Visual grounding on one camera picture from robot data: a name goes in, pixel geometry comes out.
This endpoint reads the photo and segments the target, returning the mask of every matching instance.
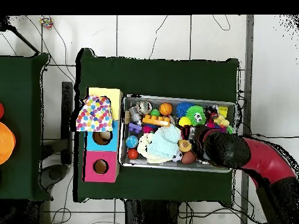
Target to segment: polka dot fabric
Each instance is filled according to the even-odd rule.
[[[112,131],[111,103],[107,97],[89,95],[76,119],[77,131]]]

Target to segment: light blue cloth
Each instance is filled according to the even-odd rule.
[[[178,141],[181,139],[180,130],[173,124],[170,127],[160,127],[147,145],[147,152],[172,159],[179,152]]]

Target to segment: dark green tablecloth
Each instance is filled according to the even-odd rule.
[[[0,165],[0,198],[49,200],[39,186],[41,159],[41,70],[48,54],[0,56],[0,119],[16,137],[12,156]]]
[[[77,56],[77,98],[86,87],[118,88],[125,94],[236,102],[238,60],[167,61],[94,57],[89,49]],[[209,173],[121,167],[115,183],[82,182],[84,134],[75,134],[74,199],[128,198],[231,203],[232,172]]]

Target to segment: yellow cube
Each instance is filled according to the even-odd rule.
[[[227,110],[228,110],[228,107],[219,107],[219,113],[220,113],[224,118],[227,117]]]
[[[106,96],[111,101],[112,119],[119,120],[121,112],[121,100],[123,92],[119,89],[105,89],[101,87],[89,87],[88,95]]]

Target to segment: soccer ball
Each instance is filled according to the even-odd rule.
[[[182,160],[182,158],[183,158],[183,153],[182,151],[179,150],[179,152],[175,156],[173,156],[172,160],[174,162],[179,162],[180,160]]]

